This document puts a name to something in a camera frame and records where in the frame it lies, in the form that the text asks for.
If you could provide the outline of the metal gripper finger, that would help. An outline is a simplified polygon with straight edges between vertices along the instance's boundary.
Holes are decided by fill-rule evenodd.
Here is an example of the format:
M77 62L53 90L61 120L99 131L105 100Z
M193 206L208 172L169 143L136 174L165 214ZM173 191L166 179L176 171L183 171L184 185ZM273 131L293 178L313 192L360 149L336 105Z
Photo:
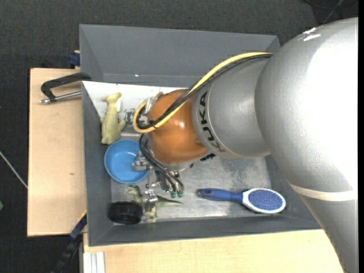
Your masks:
M157 201L158 201L158 197L155 194L154 190L148 189L145 191L144 209L145 209L146 213L155 211Z
M132 170L135 172L153 169L154 165L148 160L147 156L139 151L132 162Z

